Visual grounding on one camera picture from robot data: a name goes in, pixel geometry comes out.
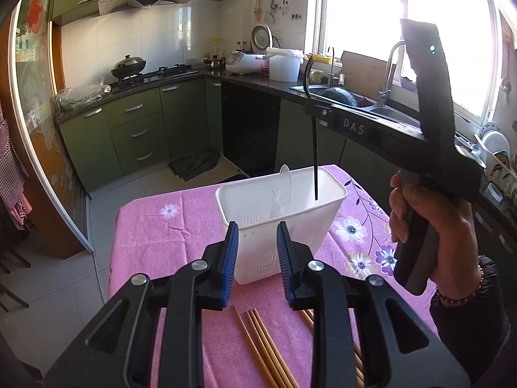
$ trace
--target pink tablecloth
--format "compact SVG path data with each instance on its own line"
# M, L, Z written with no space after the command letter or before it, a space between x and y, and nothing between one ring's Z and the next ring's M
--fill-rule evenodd
M345 171L325 167L348 190L316 258L341 274L364 279L382 275L436 332L428 306L434 284L419 297L408 294L392 277L395 245L388 216ZM216 206L219 185L137 199L118 212L113 244L109 296L135 273L151 279L175 273L198 259L209 243L221 241L225 229ZM285 300L280 275L248 285L233 284L230 305L240 312L257 308L300 387L310 384L312 333L299 312ZM157 342L153 366L159 361ZM267 386L240 332L232 308L203 311L205 386ZM152 386L156 386L156 372Z

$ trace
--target black sleeve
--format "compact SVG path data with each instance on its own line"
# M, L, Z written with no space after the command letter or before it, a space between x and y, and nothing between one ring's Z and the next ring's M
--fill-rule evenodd
M458 359L472 384L487 371L510 334L495 264L482 256L480 292L470 302L447 308L434 295L430 312L440 339Z

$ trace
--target floor mat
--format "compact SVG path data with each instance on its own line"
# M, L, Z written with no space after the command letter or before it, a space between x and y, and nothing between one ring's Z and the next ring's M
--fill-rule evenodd
M210 149L199 151L192 155L183 156L169 163L169 168L184 181L188 181L203 172L213 169L219 161L219 151Z

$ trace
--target cutting board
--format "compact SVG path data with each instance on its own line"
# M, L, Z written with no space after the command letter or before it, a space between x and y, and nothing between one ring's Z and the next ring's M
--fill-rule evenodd
M345 76L345 89L378 101L387 62L343 51L341 63L343 64L341 73ZM396 64L392 64L390 82L393 80L395 68Z

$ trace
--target bracelet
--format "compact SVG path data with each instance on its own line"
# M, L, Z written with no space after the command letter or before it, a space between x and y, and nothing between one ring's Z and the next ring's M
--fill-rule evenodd
M474 297L476 297L476 295L481 290L481 287L483 286L483 281L484 281L483 269L481 268L481 266L479 264L478 264L478 267L479 267L479 271L481 272L481 280L479 281L479 286L477 286L476 290L474 290L474 293L472 295L470 295L464 299L455 300L455 299L449 299L448 297L445 297L438 291L438 289L436 289L436 294L438 295L439 299L442 302L450 304L450 305L463 305L463 304L466 304L467 302L471 301L472 299L474 299Z

